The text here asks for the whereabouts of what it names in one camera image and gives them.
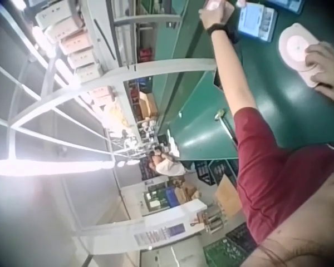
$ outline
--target person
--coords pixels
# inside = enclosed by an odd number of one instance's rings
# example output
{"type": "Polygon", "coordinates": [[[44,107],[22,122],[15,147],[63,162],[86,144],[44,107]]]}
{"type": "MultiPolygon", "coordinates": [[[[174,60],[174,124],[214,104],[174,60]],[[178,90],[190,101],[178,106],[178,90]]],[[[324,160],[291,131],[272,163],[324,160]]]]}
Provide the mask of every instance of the person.
{"type": "MultiPolygon", "coordinates": [[[[258,248],[249,266],[334,266],[334,146],[296,151],[277,146],[238,56],[221,27],[224,5],[199,11],[210,34],[224,94],[238,140],[237,192],[258,248]]],[[[316,92],[334,100],[334,49],[325,42],[306,49],[306,64],[319,64],[316,92]]]]}
{"type": "Polygon", "coordinates": [[[188,172],[180,161],[175,161],[172,156],[163,153],[160,148],[151,151],[149,156],[149,167],[159,174],[166,176],[181,176],[188,172]]]}

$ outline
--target display screen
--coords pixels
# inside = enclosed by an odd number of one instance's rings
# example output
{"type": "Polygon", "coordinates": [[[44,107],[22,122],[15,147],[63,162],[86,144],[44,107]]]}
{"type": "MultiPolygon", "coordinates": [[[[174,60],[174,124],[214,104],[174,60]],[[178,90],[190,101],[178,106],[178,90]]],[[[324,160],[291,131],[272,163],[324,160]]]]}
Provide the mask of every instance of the display screen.
{"type": "Polygon", "coordinates": [[[254,5],[247,5],[245,13],[244,27],[249,30],[254,30],[257,25],[258,17],[260,15],[260,8],[254,5]]]}
{"type": "Polygon", "coordinates": [[[184,224],[169,227],[167,228],[167,232],[170,237],[182,234],[185,232],[184,224]]]}

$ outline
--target black strap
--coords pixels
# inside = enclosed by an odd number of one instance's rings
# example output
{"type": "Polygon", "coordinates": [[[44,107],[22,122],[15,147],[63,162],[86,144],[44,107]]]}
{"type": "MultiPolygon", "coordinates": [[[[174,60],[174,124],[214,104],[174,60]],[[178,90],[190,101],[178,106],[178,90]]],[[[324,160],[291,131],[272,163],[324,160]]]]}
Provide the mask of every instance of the black strap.
{"type": "Polygon", "coordinates": [[[236,32],[231,30],[227,25],[214,24],[207,29],[207,33],[211,36],[214,31],[220,31],[220,30],[226,32],[232,44],[236,44],[239,41],[236,32]]]}

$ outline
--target green workbench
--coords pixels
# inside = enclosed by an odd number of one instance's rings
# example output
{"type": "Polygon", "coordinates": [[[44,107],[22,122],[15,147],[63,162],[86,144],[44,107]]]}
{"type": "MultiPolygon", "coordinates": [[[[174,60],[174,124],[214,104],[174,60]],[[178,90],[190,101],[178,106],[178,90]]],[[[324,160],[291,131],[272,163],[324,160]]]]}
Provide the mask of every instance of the green workbench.
{"type": "MultiPolygon", "coordinates": [[[[210,39],[199,23],[198,9],[203,4],[204,0],[193,0],[193,4],[187,5],[170,58],[213,57],[210,39]]],[[[282,62],[277,51],[279,35],[295,22],[304,25],[318,39],[334,45],[334,17],[329,16],[327,9],[326,1],[322,0],[306,0],[301,15],[276,8],[278,21],[271,43],[242,37],[237,45],[259,110],[282,147],[334,142],[334,102],[307,87],[282,62]]],[[[180,73],[165,78],[158,99],[159,134],[170,129],[181,159],[235,157],[227,134],[214,121],[216,111],[228,106],[223,94],[212,85],[213,73],[180,73]]],[[[230,114],[228,121],[232,124],[230,114]]]]}

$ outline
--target cardboard box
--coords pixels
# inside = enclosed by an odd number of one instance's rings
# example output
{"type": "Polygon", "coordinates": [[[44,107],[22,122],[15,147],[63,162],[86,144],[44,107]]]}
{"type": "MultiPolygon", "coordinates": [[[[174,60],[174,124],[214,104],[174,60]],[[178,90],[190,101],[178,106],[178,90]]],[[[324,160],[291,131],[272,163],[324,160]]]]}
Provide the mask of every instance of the cardboard box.
{"type": "Polygon", "coordinates": [[[155,117],[158,114],[156,102],[152,93],[140,92],[140,107],[143,119],[155,117]]]}
{"type": "Polygon", "coordinates": [[[242,208],[236,188],[226,175],[223,176],[215,197],[218,200],[220,209],[227,217],[234,216],[242,208]]]}

